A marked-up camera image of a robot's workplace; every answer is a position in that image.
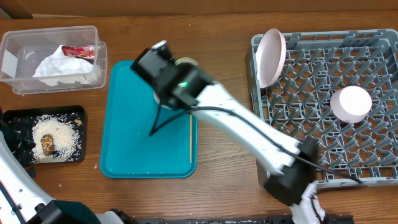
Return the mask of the brown food piece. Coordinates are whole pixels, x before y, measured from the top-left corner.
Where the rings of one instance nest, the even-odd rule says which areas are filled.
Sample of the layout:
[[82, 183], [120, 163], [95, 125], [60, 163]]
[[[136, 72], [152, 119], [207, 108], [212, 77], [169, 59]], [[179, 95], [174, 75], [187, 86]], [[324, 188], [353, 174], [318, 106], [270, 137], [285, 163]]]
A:
[[46, 156], [52, 155], [55, 147], [54, 147], [54, 143], [53, 143], [53, 137], [50, 134], [45, 134], [44, 136], [42, 136], [41, 140], [40, 140], [41, 146], [42, 146], [42, 150], [43, 153]]

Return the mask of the wooden chopstick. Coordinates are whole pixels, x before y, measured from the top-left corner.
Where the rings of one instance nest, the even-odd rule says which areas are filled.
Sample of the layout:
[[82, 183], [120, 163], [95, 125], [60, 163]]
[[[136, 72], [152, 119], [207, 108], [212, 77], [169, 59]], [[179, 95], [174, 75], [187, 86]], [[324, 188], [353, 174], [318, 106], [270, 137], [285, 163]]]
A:
[[193, 136], [193, 131], [192, 131], [192, 115], [190, 115], [189, 116], [189, 140], [190, 140], [190, 143], [189, 143], [189, 146], [190, 146], [190, 149], [189, 149], [189, 153], [190, 153], [190, 155], [189, 155], [189, 159], [190, 159], [190, 163], [192, 164], [192, 144], [193, 144], [193, 140], [192, 140], [192, 136]]

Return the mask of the rice food waste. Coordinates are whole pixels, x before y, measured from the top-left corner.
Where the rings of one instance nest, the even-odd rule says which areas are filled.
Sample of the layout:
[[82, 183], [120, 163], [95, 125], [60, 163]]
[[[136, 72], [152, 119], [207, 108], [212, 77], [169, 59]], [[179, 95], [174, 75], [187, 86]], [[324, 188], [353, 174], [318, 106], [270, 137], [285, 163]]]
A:
[[[32, 127], [32, 137], [36, 147], [31, 151], [33, 164], [72, 162], [81, 157], [81, 122], [72, 121], [67, 115], [45, 114], [36, 117]], [[43, 153], [40, 140], [45, 134], [53, 137], [55, 150], [52, 155]]]

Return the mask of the white napkin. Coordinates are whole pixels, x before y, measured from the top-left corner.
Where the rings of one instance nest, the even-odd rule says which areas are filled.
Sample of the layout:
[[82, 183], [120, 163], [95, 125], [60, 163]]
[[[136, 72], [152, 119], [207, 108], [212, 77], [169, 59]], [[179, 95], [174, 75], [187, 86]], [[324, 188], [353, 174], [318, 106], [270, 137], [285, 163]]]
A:
[[37, 67], [33, 75], [40, 78], [48, 86], [56, 86], [59, 83], [90, 84], [97, 81], [94, 65], [83, 58], [66, 56], [60, 45], [56, 51], [46, 57]]

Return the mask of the large white plate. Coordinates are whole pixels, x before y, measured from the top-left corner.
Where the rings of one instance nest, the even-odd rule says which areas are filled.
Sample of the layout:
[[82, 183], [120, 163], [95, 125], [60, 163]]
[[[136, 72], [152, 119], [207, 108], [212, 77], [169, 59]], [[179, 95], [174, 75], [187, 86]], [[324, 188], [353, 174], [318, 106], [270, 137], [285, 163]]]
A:
[[285, 63], [286, 43], [277, 29], [268, 30], [256, 51], [257, 79], [261, 88], [272, 86], [280, 77]]

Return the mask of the red snack wrapper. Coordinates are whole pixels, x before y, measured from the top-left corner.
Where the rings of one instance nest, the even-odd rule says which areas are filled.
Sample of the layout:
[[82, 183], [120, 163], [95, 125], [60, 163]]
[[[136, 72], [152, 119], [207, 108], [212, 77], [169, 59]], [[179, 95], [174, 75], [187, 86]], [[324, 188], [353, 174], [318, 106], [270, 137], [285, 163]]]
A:
[[62, 46], [65, 56], [93, 60], [95, 58], [95, 48], [93, 45], [86, 46]]

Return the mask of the small white plate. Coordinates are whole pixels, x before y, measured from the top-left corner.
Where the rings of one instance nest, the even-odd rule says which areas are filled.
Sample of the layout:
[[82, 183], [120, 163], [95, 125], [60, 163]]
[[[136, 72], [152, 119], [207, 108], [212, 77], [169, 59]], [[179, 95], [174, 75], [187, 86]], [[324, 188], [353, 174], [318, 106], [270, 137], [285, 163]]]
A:
[[346, 123], [358, 123], [370, 112], [370, 94], [359, 86], [347, 86], [335, 92], [330, 99], [333, 114]]

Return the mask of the white cup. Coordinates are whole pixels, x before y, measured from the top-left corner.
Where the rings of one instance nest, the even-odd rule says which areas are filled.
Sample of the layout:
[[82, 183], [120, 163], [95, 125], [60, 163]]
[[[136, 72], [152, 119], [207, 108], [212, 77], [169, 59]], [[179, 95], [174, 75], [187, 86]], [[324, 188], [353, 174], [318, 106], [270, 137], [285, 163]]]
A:
[[190, 58], [190, 57], [182, 57], [182, 58], [179, 58], [179, 59], [177, 59], [175, 61], [176, 65], [180, 65], [180, 64], [183, 64], [183, 63], [188, 63], [188, 64], [193, 65], [193, 66], [198, 66], [198, 62], [196, 60]]

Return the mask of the grey bowl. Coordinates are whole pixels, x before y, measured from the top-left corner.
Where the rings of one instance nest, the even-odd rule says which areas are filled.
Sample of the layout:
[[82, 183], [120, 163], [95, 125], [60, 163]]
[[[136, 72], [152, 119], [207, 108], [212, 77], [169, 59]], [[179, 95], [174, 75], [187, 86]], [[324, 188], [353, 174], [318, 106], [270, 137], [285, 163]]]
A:
[[159, 98], [155, 91], [153, 91], [153, 96], [154, 96], [156, 103], [159, 106], [161, 106], [162, 108], [171, 110], [171, 107], [169, 106], [169, 102], [167, 100], [163, 100], [163, 99]]

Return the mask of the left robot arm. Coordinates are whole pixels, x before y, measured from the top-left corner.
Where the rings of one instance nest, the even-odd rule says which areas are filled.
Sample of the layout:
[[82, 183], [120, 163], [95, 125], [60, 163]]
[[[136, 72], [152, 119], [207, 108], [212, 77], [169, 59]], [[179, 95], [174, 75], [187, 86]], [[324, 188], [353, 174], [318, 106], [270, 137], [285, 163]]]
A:
[[12, 154], [17, 132], [1, 121], [1, 223], [136, 224], [120, 210], [95, 214], [81, 202], [56, 200], [42, 190]]

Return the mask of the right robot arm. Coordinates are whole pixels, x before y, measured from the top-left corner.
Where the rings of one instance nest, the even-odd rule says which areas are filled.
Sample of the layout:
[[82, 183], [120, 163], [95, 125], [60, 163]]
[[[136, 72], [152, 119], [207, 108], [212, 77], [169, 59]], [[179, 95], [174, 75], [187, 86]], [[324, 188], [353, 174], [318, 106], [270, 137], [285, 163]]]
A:
[[294, 223], [325, 223], [326, 213], [315, 195], [318, 145], [312, 138], [300, 142], [266, 124], [196, 61], [176, 60], [164, 40], [146, 48], [131, 70], [152, 87], [161, 105], [179, 112], [154, 123], [151, 134], [185, 114], [216, 126], [263, 166], [265, 190], [290, 208]]

